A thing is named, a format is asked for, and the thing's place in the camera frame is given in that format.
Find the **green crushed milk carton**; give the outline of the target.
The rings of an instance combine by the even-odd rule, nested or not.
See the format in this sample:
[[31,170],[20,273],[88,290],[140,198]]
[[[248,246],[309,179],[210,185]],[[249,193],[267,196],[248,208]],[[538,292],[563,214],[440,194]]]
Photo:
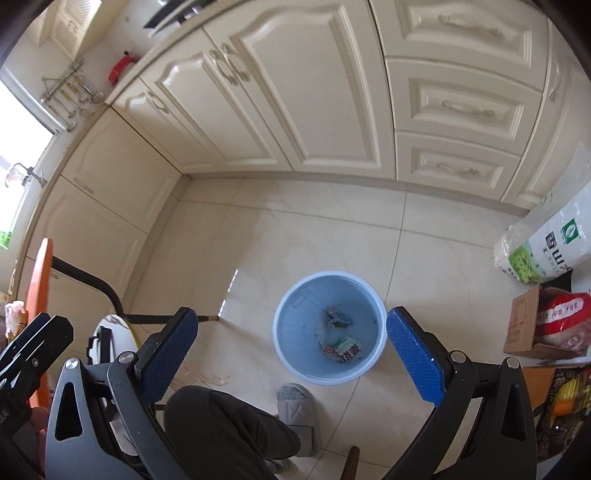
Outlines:
[[338,363],[348,363],[363,352],[363,344],[352,337],[344,336],[335,343],[322,345],[322,354]]

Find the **blue plastic trash bin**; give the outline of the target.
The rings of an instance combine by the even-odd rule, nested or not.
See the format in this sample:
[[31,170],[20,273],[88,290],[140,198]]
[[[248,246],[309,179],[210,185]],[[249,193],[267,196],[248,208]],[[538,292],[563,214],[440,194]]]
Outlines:
[[[321,386],[345,384],[363,376],[384,351],[387,311],[368,282],[341,271],[319,272],[284,294],[273,318],[273,344],[283,366],[298,378]],[[348,363],[322,354],[322,345],[349,336],[363,352]]]

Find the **kitchen faucet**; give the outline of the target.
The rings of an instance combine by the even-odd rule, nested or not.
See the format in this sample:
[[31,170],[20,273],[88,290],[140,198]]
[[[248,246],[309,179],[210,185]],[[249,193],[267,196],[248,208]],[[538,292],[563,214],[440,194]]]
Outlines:
[[48,180],[34,171],[33,167],[27,167],[22,163],[15,163],[12,165],[5,176],[5,187],[16,188],[21,186],[25,188],[29,183],[35,180],[41,188],[44,188]]

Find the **orange round table mat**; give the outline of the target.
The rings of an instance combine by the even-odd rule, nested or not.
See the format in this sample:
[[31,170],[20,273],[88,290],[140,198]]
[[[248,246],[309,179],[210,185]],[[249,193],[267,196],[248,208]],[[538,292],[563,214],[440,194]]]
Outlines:
[[[52,260],[53,242],[49,238],[44,238],[37,253],[25,301],[29,324],[38,314],[47,310]],[[41,376],[40,386],[31,396],[30,405],[32,407],[50,407],[50,389],[46,374]]]

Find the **white stool under table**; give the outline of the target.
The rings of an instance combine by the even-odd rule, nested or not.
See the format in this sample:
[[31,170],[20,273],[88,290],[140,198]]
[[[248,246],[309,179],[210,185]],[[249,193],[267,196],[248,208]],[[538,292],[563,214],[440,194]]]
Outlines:
[[88,338],[86,358],[88,365],[111,363],[124,352],[139,349],[133,332],[127,322],[115,314],[101,319]]

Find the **dark printed box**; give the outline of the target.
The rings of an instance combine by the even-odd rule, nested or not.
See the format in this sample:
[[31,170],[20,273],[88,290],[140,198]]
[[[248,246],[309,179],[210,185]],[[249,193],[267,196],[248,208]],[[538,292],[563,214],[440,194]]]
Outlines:
[[542,462],[566,451],[590,414],[590,365],[526,367],[523,374]]

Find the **cardboard box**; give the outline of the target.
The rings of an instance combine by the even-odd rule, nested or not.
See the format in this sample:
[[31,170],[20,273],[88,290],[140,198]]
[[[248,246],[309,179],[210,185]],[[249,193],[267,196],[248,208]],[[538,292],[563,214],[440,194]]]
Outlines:
[[516,297],[512,304],[504,352],[540,361],[566,360],[585,356],[590,345],[583,351],[573,352],[537,343],[534,339],[540,303],[543,300],[567,293],[570,292],[536,285],[525,294]]

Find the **dark trouser leg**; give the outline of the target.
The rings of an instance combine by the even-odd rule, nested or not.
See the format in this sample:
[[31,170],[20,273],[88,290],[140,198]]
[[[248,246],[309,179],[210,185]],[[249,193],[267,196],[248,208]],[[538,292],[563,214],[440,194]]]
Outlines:
[[273,479],[266,461],[293,457],[301,447],[296,432],[273,415],[199,386],[169,398],[164,430],[197,479]]

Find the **red white food bag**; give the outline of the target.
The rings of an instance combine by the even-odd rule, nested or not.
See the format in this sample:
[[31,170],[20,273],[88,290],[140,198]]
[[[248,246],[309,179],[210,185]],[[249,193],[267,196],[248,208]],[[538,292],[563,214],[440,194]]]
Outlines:
[[579,352],[590,345],[590,294],[567,293],[543,300],[538,308],[537,343]]

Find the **grey slipper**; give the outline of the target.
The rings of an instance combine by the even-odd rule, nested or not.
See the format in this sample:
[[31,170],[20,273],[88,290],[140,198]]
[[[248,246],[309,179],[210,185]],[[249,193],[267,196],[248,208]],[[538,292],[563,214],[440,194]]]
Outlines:
[[276,394],[277,414],[300,439],[297,457],[314,457],[321,450],[320,417],[314,395],[303,385],[287,383]]

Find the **white green rice sack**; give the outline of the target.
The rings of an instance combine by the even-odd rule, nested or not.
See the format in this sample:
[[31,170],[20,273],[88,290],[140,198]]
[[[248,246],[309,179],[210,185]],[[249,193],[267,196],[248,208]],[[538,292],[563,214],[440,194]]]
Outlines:
[[524,240],[494,247],[494,264],[522,283],[546,283],[590,259],[590,183]]

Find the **red white bowl stack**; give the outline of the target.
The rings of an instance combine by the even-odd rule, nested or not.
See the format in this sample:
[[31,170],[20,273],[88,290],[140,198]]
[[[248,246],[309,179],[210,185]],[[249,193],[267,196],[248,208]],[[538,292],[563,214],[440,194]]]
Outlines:
[[137,63],[137,58],[128,51],[123,52],[123,56],[111,68],[108,74],[108,82],[116,86],[126,73]]

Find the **black gas stove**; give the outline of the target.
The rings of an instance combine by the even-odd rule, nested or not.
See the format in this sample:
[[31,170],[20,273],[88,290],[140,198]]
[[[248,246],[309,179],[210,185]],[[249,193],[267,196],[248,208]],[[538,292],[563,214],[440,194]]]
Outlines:
[[212,3],[215,3],[215,0],[159,1],[160,8],[146,21],[142,28],[154,29],[159,26],[168,26],[170,23],[183,23]]

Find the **black table leg frame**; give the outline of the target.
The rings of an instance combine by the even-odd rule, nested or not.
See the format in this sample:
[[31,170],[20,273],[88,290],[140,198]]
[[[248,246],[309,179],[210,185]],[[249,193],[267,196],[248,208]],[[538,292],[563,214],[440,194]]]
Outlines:
[[122,303],[115,290],[102,279],[81,270],[74,265],[54,256],[52,258],[52,268],[67,277],[81,282],[95,290],[102,292],[114,307],[115,314],[124,318],[128,323],[135,325],[164,325],[170,316],[166,315],[148,315],[148,314],[130,314],[125,313]]

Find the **hanging utensil rail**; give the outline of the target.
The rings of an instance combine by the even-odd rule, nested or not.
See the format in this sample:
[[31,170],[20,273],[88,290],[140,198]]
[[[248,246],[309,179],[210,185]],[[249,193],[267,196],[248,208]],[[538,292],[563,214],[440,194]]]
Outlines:
[[42,77],[44,87],[40,103],[59,123],[71,133],[80,122],[95,116],[95,111],[106,96],[84,75],[83,57],[73,61],[59,77]]

